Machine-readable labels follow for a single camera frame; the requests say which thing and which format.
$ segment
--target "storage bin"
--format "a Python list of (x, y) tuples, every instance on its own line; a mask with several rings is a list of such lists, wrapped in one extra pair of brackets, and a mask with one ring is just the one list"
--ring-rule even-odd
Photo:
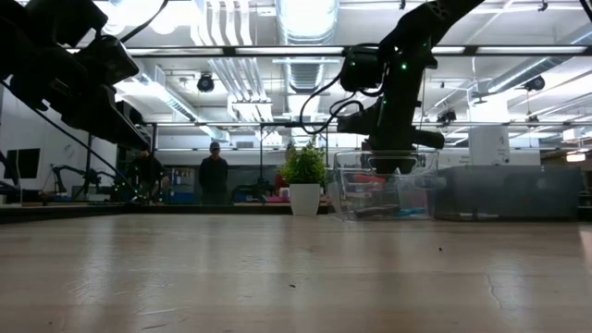
[[(394, 171), (378, 174), (384, 166)], [(327, 173), (329, 200), (344, 220), (429, 219), (437, 186), (437, 152), (342, 152)]]

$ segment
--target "blue object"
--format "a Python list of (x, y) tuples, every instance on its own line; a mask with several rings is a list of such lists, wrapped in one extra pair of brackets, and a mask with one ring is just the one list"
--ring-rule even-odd
[(399, 212), (397, 212), (397, 214), (395, 214), (396, 217), (407, 217), (407, 216), (414, 216), (414, 215), (420, 215), (420, 214), (425, 214), (426, 213), (426, 209), (425, 208), (411, 208), (411, 209), (402, 209)]

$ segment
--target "wooden table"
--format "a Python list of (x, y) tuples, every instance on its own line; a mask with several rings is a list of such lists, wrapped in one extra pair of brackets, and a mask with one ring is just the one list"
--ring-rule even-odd
[(0, 226), (0, 253), (5, 332), (592, 329), (575, 224), (102, 216)]

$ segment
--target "security camera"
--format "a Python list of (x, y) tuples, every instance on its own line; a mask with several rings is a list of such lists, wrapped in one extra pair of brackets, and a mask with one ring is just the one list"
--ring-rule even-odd
[(212, 80), (212, 73), (202, 73), (202, 77), (197, 81), (197, 89), (202, 93), (209, 93), (214, 89), (214, 80)]
[(529, 91), (539, 92), (545, 88), (545, 79), (541, 76), (537, 76), (536, 78), (530, 80), (529, 82), (524, 84), (524, 88)]

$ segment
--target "white flower pot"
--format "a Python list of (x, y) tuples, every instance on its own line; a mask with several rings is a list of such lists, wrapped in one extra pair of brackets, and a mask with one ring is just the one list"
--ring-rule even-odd
[(290, 207), (295, 216), (316, 216), (321, 200), (321, 185), (290, 185)]

